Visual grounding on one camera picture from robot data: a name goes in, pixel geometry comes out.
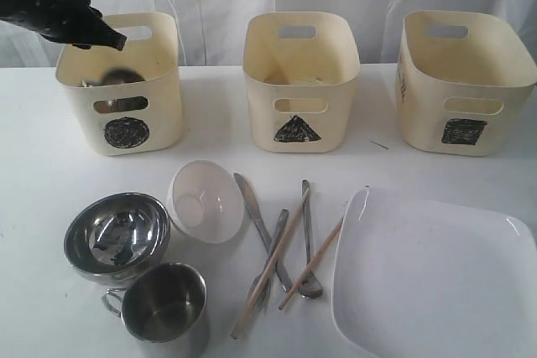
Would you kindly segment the cream bin with square mark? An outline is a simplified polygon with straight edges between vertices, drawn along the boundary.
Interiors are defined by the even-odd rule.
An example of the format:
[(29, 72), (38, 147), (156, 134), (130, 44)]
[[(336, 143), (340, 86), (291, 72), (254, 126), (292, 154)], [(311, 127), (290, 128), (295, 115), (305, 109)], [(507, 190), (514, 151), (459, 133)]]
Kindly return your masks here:
[(395, 81), (404, 140), (431, 153), (497, 152), (536, 84), (536, 63), (503, 20), (421, 10), (404, 18)]

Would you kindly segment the small dark pin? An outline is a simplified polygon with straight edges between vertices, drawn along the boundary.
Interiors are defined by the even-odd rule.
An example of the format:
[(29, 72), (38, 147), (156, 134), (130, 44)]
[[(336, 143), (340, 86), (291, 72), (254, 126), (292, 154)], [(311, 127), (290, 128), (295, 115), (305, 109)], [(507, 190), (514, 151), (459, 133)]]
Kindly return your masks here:
[(369, 139), (369, 142), (372, 143), (372, 144), (374, 144), (374, 145), (376, 145), (376, 146), (378, 146), (378, 147), (380, 147), (380, 148), (382, 148), (382, 149), (384, 149), (384, 150), (389, 150), (389, 147), (388, 147), (388, 146), (385, 146), (385, 145), (383, 145), (383, 144), (381, 144), (381, 143), (375, 142), (375, 141), (373, 141), (372, 139)]

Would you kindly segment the steel mug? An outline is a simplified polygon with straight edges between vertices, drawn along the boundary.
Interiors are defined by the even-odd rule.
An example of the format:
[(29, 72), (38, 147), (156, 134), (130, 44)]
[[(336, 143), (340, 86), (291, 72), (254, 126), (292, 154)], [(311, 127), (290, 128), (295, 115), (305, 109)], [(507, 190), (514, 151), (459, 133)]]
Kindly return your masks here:
[[(128, 68), (114, 68), (107, 71), (100, 80), (82, 79), (81, 86), (90, 88), (93, 86), (111, 86), (130, 84), (145, 81), (145, 79), (135, 70)], [(149, 105), (149, 101), (143, 96), (133, 96), (128, 98), (110, 99), (96, 101), (94, 109), (101, 114), (115, 112), (131, 112), (143, 110)]]
[(125, 288), (101, 296), (143, 357), (201, 357), (210, 338), (205, 279), (192, 266), (164, 262)]

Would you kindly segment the short wooden chopstick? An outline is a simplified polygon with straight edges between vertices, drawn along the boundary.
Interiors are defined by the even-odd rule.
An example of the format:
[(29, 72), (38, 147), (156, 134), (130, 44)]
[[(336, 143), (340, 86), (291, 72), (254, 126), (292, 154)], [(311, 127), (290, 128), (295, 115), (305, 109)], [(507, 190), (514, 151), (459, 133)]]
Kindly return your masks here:
[(333, 228), (333, 230), (331, 231), (331, 233), (323, 241), (319, 250), (312, 257), (311, 261), (305, 266), (305, 269), (298, 276), (297, 280), (293, 284), (293, 287), (286, 293), (284, 299), (278, 306), (278, 310), (283, 310), (285, 308), (285, 306), (288, 304), (288, 302), (293, 298), (293, 296), (297, 292), (303, 280), (307, 277), (308, 273), (312, 272), (320, 263), (326, 251), (328, 250), (330, 244), (338, 237), (338, 234), (340, 233), (341, 228), (342, 228), (343, 221), (344, 221), (344, 217), (342, 216), (341, 219), (337, 222), (337, 224)]

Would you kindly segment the white ceramic bowl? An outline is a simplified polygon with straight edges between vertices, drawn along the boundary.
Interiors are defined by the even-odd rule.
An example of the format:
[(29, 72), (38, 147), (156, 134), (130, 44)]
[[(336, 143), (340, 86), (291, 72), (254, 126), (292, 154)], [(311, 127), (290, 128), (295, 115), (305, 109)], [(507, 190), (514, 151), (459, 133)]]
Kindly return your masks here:
[(242, 194), (221, 165), (195, 160), (172, 178), (165, 206), (178, 231), (207, 244), (230, 241), (244, 215)]

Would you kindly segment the white square plate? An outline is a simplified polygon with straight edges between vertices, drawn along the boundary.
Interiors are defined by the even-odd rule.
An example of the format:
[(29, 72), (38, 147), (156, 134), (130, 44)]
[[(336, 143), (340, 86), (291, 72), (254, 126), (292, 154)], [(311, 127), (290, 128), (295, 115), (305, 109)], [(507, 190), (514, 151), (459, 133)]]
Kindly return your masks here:
[(533, 357), (536, 241), (511, 215), (361, 189), (336, 248), (331, 310), (369, 357)]

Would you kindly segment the steel fork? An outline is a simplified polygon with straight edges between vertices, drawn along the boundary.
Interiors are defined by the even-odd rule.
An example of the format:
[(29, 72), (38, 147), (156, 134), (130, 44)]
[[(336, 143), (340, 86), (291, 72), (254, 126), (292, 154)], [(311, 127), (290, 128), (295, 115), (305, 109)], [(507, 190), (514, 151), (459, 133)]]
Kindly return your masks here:
[[(278, 219), (276, 221), (276, 226), (275, 226), (274, 232), (273, 232), (273, 238), (272, 238), (272, 241), (269, 244), (268, 257), (267, 257), (267, 259), (266, 259), (266, 261), (264, 263), (263, 270), (252, 281), (250, 289), (248, 291), (248, 297), (250, 297), (251, 294), (253, 293), (253, 290), (257, 286), (257, 283), (258, 283), (259, 279), (261, 278), (261, 275), (262, 275), (264, 269), (267, 267), (270, 258), (274, 254), (274, 250), (275, 250), (276, 246), (278, 245), (278, 242), (279, 242), (279, 240), (280, 240), (280, 238), (281, 238), (281, 236), (282, 236), (282, 234), (284, 232), (284, 228), (286, 226), (288, 218), (289, 218), (289, 211), (286, 210), (286, 209), (282, 209), (280, 211), (279, 217), (278, 217)], [(263, 308), (263, 306), (265, 305), (266, 299), (270, 295), (271, 287), (272, 287), (271, 278), (269, 278), (264, 283), (263, 290), (260, 293), (260, 295), (258, 297), (258, 300), (257, 300), (257, 302), (255, 304), (255, 308), (257, 310), (261, 310)]]

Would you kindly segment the steel spoon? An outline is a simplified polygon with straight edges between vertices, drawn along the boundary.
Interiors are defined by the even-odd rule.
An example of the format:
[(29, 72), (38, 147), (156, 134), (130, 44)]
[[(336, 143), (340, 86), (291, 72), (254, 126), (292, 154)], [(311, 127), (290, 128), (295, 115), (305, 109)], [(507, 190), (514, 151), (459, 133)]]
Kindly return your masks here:
[[(311, 211), (310, 211), (310, 198), (307, 197), (303, 206), (303, 227), (304, 227), (304, 236), (305, 236), (305, 256), (306, 263), (309, 264), (312, 258), (312, 224), (311, 224)], [(304, 298), (308, 299), (317, 299), (323, 295), (323, 287), (320, 282), (315, 277), (315, 274), (312, 271), (309, 271), (305, 278), (302, 280), (301, 285), (299, 286), (299, 293)]]

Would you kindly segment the cream bin with circle mark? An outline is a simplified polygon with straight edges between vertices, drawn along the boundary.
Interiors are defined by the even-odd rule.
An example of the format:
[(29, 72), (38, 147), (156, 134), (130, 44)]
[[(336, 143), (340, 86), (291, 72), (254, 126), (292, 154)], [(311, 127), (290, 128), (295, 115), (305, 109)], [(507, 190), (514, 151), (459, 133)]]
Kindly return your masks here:
[[(175, 20), (166, 13), (113, 14), (104, 20), (114, 29), (147, 27), (146, 39), (130, 39), (123, 50), (93, 46), (89, 50), (66, 45), (57, 62), (55, 78), (66, 96), (87, 143), (97, 153), (116, 156), (167, 148), (181, 136), (182, 103), (179, 77), (179, 40)], [(100, 80), (114, 68), (138, 72), (145, 81), (81, 86), (82, 79)], [(96, 101), (143, 96), (149, 105), (138, 111), (98, 113)]]

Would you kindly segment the long wooden chopstick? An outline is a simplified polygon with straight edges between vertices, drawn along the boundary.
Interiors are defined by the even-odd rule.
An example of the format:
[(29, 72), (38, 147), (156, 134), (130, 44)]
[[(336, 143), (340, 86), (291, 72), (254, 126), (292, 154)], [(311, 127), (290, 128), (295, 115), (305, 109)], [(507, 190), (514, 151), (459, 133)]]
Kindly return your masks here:
[(310, 196), (310, 190), (308, 189), (304, 193), (302, 200), (299, 203), (299, 207), (294, 212), (288, 224), (284, 228), (284, 232), (279, 242), (276, 244), (274, 252), (272, 253), (268, 262), (266, 263), (265, 268), (261, 273), (261, 277), (258, 280), (258, 283), (256, 284), (256, 287), (254, 288), (252, 294), (249, 296), (246, 303), (244, 304), (242, 312), (240, 313), (238, 320), (235, 323), (231, 332), (231, 337), (234, 340), (237, 340), (239, 338), (239, 335), (244, 330), (247, 324), (248, 318), (250, 314), (252, 313), (253, 308), (255, 307), (258, 301), (258, 298), (263, 291), (264, 284), (267, 282), (269, 278), (272, 277), (277, 261), (280, 259), (280, 256), (285, 252), (289, 241), (292, 239), (292, 236), (295, 231), (295, 227), (297, 226), (297, 223), (300, 217), (302, 216), (303, 206), (305, 202), (309, 199), (309, 196)]

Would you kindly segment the steel table knife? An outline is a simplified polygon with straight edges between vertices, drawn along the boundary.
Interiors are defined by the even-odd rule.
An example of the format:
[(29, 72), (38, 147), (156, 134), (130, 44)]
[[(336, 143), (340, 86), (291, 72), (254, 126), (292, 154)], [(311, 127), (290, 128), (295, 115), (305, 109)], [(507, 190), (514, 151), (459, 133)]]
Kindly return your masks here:
[[(269, 252), (272, 237), (268, 232), (266, 225), (264, 224), (263, 217), (261, 215), (257, 198), (253, 192), (253, 188), (248, 181), (239, 173), (234, 173), (233, 177), (237, 182), (237, 185), (242, 193), (244, 206), (249, 214), (253, 224), (258, 230), (258, 234), (261, 237), (266, 252)], [(282, 262), (276, 264), (276, 274), (285, 292), (288, 292), (291, 287), (291, 279), (287, 270)]]

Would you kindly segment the stainless steel bowl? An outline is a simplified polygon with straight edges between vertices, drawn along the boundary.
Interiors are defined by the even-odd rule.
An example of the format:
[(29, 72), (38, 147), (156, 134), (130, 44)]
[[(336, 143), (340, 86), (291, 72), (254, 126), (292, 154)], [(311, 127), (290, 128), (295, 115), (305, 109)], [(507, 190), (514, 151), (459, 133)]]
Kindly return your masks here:
[(153, 196), (109, 195), (70, 223), (63, 243), (65, 258), (82, 278), (121, 287), (162, 262), (170, 227), (168, 211)]

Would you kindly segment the cream bin with triangle mark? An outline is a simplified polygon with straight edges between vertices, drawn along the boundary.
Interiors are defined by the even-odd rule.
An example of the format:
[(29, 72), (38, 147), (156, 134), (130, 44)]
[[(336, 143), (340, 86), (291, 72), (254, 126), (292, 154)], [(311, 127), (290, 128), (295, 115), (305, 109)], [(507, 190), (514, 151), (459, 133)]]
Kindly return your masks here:
[(324, 153), (347, 130), (360, 59), (333, 13), (274, 12), (250, 20), (243, 49), (253, 141), (273, 153)]

